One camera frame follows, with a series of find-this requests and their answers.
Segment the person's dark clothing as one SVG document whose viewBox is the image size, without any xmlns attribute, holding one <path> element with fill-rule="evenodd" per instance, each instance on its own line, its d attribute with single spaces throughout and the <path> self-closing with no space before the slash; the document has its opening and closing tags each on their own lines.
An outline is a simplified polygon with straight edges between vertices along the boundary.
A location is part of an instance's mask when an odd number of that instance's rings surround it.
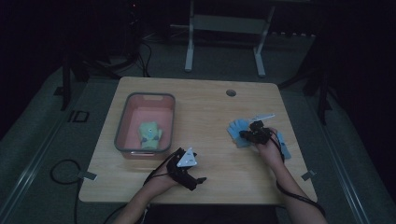
<svg viewBox="0 0 396 224">
<path fill-rule="evenodd" d="M 143 224 L 278 224 L 267 205 L 152 205 Z"/>
</svg>

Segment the person's right hand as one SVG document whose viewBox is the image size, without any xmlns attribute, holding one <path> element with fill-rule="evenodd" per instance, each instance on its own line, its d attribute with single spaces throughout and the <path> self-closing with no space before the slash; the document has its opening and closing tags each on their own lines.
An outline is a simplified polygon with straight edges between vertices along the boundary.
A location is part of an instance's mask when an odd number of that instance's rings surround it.
<svg viewBox="0 0 396 224">
<path fill-rule="evenodd" d="M 266 144 L 257 144 L 256 148 L 262 160 L 273 170 L 284 168 L 284 162 L 281 156 L 280 144 L 277 140 L 277 130 L 271 128 L 271 136 Z"/>
</svg>

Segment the black metal stand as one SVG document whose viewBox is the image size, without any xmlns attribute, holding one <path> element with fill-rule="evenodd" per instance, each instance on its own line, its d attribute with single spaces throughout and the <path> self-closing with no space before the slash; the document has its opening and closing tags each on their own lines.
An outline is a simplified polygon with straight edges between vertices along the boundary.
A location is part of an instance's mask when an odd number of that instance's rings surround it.
<svg viewBox="0 0 396 224">
<path fill-rule="evenodd" d="M 314 96 L 318 93 L 318 118 L 322 125 L 327 124 L 326 111 L 331 109 L 327 101 L 331 56 L 328 44 L 326 37 L 317 35 L 304 56 L 296 75 L 277 85 L 282 90 L 305 79 L 303 94 Z"/>
<path fill-rule="evenodd" d="M 75 15 L 64 37 L 63 82 L 55 91 L 61 109 L 72 99 L 71 80 L 86 82 L 90 71 L 119 79 L 119 70 L 142 59 L 142 0 L 74 0 Z"/>
</svg>

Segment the blue glove with dark dots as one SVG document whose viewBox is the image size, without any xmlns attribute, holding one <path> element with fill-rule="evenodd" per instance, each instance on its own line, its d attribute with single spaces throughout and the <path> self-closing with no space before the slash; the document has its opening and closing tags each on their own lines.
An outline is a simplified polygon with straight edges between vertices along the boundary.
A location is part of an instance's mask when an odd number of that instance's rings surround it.
<svg viewBox="0 0 396 224">
<path fill-rule="evenodd" d="M 290 155 L 290 152 L 289 152 L 289 150 L 288 150 L 288 147 L 287 147 L 287 145 L 286 145 L 286 143 L 285 143 L 285 141 L 284 141 L 284 138 L 283 138 L 282 133 L 281 133 L 281 132 L 278 132 L 278 133 L 276 134 L 276 136 L 277 136 L 277 139 L 278 139 L 279 144 L 280 144 L 281 153 L 282 153 L 282 155 L 283 155 L 283 158 L 284 158 L 285 160 L 289 160 L 289 159 L 291 158 L 291 155 Z"/>
</svg>

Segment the white metal table frame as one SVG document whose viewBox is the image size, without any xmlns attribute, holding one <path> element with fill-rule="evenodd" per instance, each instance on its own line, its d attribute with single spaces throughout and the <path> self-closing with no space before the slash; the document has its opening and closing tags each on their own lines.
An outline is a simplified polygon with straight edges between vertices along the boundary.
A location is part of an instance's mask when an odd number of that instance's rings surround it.
<svg viewBox="0 0 396 224">
<path fill-rule="evenodd" d="M 190 72 L 193 67 L 194 56 L 194 31 L 213 31 L 225 33 L 237 33 L 248 35 L 259 35 L 260 41 L 253 48 L 253 56 L 259 77 L 265 77 L 266 72 L 262 60 L 262 49 L 266 37 L 269 34 L 269 28 L 272 18 L 275 14 L 275 6 L 271 6 L 266 13 L 265 19 L 249 19 L 225 16 L 214 16 L 205 14 L 196 14 L 194 11 L 195 0 L 190 0 L 189 14 L 189 39 L 186 53 L 184 70 Z"/>
</svg>

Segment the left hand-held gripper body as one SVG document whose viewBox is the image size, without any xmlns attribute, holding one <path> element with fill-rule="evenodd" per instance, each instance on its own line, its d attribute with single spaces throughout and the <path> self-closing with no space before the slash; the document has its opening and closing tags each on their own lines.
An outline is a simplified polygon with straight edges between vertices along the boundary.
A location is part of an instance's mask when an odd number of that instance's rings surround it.
<svg viewBox="0 0 396 224">
<path fill-rule="evenodd" d="M 197 161 L 195 154 L 191 148 L 186 150 L 184 156 L 177 161 L 175 158 L 171 158 L 167 163 L 166 168 L 170 177 L 172 177 L 178 184 L 183 187 L 194 190 L 198 184 L 195 184 L 195 179 L 188 173 L 188 170 L 195 166 Z"/>
</svg>

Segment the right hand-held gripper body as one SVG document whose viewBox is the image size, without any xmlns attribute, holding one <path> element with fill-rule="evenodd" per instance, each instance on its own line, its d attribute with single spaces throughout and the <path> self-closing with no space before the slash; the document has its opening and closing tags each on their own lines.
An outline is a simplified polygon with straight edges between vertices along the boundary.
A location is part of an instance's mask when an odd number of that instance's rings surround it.
<svg viewBox="0 0 396 224">
<path fill-rule="evenodd" d="M 263 122 L 273 116 L 274 114 L 269 114 L 259 115 L 253 118 L 249 124 L 247 140 L 254 144 L 265 145 L 273 135 L 273 131 L 270 128 L 265 127 Z"/>
</svg>

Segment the person's left hand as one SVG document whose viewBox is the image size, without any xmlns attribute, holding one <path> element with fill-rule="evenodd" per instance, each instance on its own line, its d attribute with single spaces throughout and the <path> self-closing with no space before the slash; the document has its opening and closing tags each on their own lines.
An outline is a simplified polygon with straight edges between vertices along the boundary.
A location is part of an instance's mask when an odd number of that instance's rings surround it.
<svg viewBox="0 0 396 224">
<path fill-rule="evenodd" d="M 169 176 L 166 166 L 163 165 L 148 180 L 143 189 L 145 194 L 152 200 L 177 185 L 178 183 Z"/>
</svg>

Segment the plain blue glove grey cuff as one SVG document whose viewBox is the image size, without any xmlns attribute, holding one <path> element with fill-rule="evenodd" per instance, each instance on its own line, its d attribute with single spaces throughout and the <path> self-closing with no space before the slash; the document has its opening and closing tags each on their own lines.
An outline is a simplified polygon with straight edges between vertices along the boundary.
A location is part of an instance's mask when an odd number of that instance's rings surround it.
<svg viewBox="0 0 396 224">
<path fill-rule="evenodd" d="M 251 145 L 248 140 L 240 136 L 242 131 L 248 130 L 248 125 L 249 123 L 245 119 L 236 119 L 229 123 L 227 132 L 238 148 L 249 147 Z"/>
</svg>

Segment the pink plastic bin grey rim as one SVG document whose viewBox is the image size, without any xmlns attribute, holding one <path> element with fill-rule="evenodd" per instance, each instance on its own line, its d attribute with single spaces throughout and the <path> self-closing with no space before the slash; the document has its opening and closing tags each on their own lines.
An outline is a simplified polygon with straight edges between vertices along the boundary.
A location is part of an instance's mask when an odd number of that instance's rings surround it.
<svg viewBox="0 0 396 224">
<path fill-rule="evenodd" d="M 125 159 L 162 160 L 172 145 L 176 99 L 169 93 L 133 92 L 124 105 L 114 139 L 115 148 Z M 156 149 L 142 149 L 138 128 L 155 121 L 163 131 Z"/>
</svg>

